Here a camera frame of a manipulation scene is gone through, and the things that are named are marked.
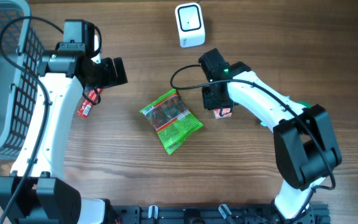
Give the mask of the green candy bag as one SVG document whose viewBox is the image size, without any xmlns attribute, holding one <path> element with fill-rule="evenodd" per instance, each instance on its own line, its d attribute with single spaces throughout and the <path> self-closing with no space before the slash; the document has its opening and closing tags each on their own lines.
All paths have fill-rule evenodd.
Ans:
<svg viewBox="0 0 358 224">
<path fill-rule="evenodd" d="M 176 89 L 171 89 L 139 111 L 151 124 L 167 154 L 172 154 L 187 137 L 203 127 L 181 100 Z"/>
</svg>

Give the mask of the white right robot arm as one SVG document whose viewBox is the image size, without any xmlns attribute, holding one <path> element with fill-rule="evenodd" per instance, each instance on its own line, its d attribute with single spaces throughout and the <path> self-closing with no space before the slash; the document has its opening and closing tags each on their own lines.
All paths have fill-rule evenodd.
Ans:
<svg viewBox="0 0 358 224">
<path fill-rule="evenodd" d="M 207 110 L 248 109 L 273 133 L 276 165 L 283 184 L 274 200 L 280 216 L 290 222 L 306 215 L 311 196 L 323 189 L 342 162 L 328 112 L 320 105 L 307 107 L 266 85 L 245 63 L 226 62 L 218 49 L 198 60 L 208 85 L 203 87 Z"/>
</svg>

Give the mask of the white barcode scanner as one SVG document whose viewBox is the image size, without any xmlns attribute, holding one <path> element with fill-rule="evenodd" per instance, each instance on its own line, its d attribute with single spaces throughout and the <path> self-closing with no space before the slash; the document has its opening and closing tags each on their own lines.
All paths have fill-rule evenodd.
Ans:
<svg viewBox="0 0 358 224">
<path fill-rule="evenodd" d="M 180 4 L 175 8 L 180 47 L 203 45 L 206 32 L 201 6 L 197 2 Z"/>
</svg>

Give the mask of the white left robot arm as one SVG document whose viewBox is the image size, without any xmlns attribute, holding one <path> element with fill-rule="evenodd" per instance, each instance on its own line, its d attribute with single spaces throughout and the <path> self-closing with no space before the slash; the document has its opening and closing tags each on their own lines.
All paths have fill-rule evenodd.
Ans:
<svg viewBox="0 0 358 224">
<path fill-rule="evenodd" d="M 38 88 L 24 145 L 8 176 L 0 176 L 1 221 L 12 223 L 120 223 L 108 199 L 83 198 L 63 179 L 73 113 L 88 91 L 127 83 L 121 58 L 101 58 L 101 32 L 68 19 L 63 41 L 43 52 L 32 74 Z"/>
</svg>

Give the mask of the grey mesh shopping basket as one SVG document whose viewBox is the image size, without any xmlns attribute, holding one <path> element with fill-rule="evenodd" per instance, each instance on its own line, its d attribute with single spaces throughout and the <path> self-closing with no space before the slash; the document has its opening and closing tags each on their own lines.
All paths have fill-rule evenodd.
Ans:
<svg viewBox="0 0 358 224">
<path fill-rule="evenodd" d="M 26 1 L 0 1 L 0 50 L 30 73 L 44 46 L 29 20 L 3 27 L 18 17 L 28 17 Z M 37 99 L 37 84 L 30 76 L 13 67 L 0 54 L 0 160 L 18 157 Z"/>
</svg>

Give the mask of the red tissue pack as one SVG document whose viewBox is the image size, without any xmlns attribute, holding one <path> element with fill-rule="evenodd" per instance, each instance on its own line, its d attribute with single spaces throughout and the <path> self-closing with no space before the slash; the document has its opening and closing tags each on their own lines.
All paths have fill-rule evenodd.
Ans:
<svg viewBox="0 0 358 224">
<path fill-rule="evenodd" d="M 215 109 L 213 110 L 213 113 L 216 119 L 230 118 L 232 116 L 232 109 L 230 108 Z"/>
</svg>

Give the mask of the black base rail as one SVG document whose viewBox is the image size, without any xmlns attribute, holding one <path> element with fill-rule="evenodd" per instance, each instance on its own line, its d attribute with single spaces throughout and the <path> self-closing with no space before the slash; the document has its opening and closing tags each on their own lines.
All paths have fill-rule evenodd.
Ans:
<svg viewBox="0 0 358 224">
<path fill-rule="evenodd" d="M 186 223 L 297 223 L 330 224 L 331 217 L 326 204 L 310 205 L 295 221 L 285 219 L 271 204 L 246 204 L 244 206 L 218 207 L 149 207 L 112 206 L 113 223 L 136 224 L 186 224 Z"/>
</svg>

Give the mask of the green lid jar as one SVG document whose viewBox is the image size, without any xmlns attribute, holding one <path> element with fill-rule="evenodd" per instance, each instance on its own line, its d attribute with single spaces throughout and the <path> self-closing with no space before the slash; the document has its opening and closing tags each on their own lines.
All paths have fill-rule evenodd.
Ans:
<svg viewBox="0 0 358 224">
<path fill-rule="evenodd" d="M 307 103 L 307 102 L 305 102 L 305 101 L 300 101 L 299 104 L 300 104 L 300 105 L 303 105 L 305 108 L 311 108 L 311 107 L 312 107 L 311 104 L 309 104 L 309 103 Z"/>
</svg>

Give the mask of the red snack bar wrapper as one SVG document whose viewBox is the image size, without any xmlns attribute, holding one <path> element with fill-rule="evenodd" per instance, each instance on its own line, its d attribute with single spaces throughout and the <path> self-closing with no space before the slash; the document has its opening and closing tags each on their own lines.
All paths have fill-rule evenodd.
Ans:
<svg viewBox="0 0 358 224">
<path fill-rule="evenodd" d="M 77 111 L 77 115 L 79 115 L 83 118 L 87 118 L 91 108 L 93 106 L 97 105 L 98 103 L 100 103 L 101 92 L 102 92 L 102 89 L 100 89 L 100 88 L 91 90 L 85 97 L 85 101 L 83 102 L 82 106 Z"/>
</svg>

